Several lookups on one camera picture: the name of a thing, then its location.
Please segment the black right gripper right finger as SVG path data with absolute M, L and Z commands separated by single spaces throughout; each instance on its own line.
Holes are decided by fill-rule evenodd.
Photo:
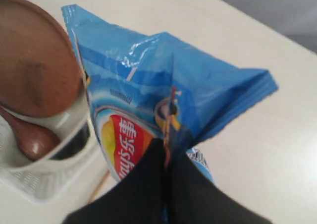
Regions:
M 219 190 L 198 149 L 171 161 L 167 173 L 170 224 L 269 224 L 271 221 Z

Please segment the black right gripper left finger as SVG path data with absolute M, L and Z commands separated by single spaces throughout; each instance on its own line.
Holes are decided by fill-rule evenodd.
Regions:
M 136 166 L 105 195 L 70 213 L 65 224 L 161 224 L 164 210 L 163 141 L 152 139 Z

